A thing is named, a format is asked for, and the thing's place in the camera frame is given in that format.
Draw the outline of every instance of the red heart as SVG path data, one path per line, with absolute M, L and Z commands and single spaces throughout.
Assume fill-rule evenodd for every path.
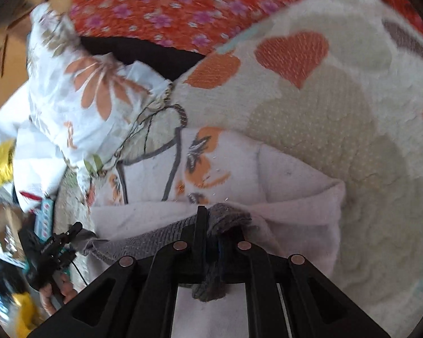
M 257 46 L 259 64 L 287 79 L 300 89 L 329 51 L 323 35 L 300 32 L 289 37 L 272 37 Z

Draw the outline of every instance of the wire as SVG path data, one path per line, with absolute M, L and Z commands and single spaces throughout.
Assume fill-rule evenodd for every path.
M 75 269 L 77 270 L 78 274 L 80 275 L 81 279 L 83 280 L 83 282 L 85 283 L 85 285 L 88 285 L 86 280 L 83 278 L 83 276 L 80 273 L 80 270 L 78 269 L 78 267 L 75 265 L 74 262 L 72 262 L 73 266 L 75 267 Z

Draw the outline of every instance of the red floral fabric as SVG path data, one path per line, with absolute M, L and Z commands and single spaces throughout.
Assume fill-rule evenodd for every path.
M 80 35 L 147 39 L 208 54 L 254 22 L 298 0 L 73 0 Z M 385 0 L 423 33 L 407 0 Z

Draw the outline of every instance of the gray cloth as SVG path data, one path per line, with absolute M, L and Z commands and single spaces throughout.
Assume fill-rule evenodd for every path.
M 208 237 L 218 236 L 235 226 L 249 226 L 251 215 L 228 204 L 217 203 L 209 209 Z M 182 229 L 196 222 L 196 215 L 172 223 L 164 228 L 118 241 L 99 239 L 89 230 L 82 230 L 72 242 L 73 247 L 83 255 L 90 255 L 111 265 L 125 255 L 143 259 L 163 246 L 180 239 Z M 225 284 L 219 279 L 215 263 L 208 266 L 203 283 L 193 285 L 193 297 L 200 301 L 216 300 L 226 294 Z

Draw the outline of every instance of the white floral pillow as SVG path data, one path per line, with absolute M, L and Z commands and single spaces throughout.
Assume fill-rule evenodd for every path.
M 69 18 L 47 3 L 32 14 L 28 48 L 32 122 L 60 147 L 86 193 L 90 176 L 113 167 L 125 140 L 170 94 L 149 66 L 91 56 Z

